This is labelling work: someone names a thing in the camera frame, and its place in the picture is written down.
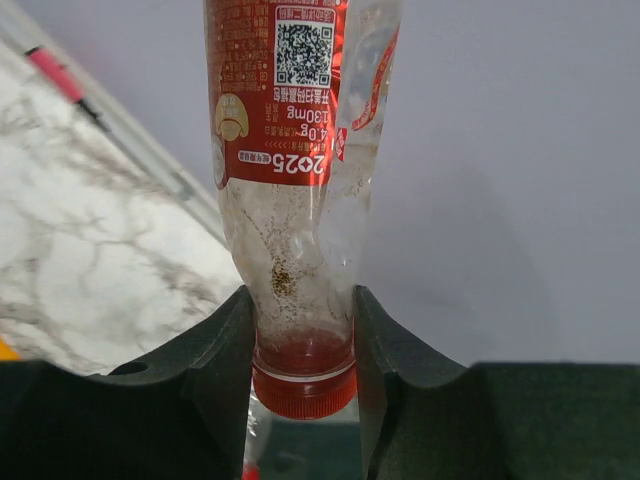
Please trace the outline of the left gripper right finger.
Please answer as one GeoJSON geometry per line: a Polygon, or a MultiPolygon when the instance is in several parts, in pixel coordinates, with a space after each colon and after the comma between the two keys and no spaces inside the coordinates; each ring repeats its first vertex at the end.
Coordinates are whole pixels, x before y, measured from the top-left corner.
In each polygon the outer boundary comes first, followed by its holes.
{"type": "Polygon", "coordinates": [[[639,369],[489,362],[465,367],[354,292],[368,479],[635,479],[639,369]]]}

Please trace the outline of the crushed bottle red cap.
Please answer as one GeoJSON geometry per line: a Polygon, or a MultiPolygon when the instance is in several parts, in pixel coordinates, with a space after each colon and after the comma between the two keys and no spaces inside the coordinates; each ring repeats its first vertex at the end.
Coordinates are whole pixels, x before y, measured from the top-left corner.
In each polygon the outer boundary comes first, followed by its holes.
{"type": "Polygon", "coordinates": [[[353,291],[399,1],[207,1],[214,181],[253,302],[253,385],[315,420],[355,396],[353,291]]]}

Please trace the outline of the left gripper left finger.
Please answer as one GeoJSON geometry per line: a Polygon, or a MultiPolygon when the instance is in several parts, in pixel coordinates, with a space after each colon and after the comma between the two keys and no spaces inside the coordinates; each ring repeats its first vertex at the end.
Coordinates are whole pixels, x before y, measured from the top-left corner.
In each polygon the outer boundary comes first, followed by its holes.
{"type": "Polygon", "coordinates": [[[240,288],[210,317],[107,375],[1,365],[5,479],[238,479],[254,349],[240,288]]]}

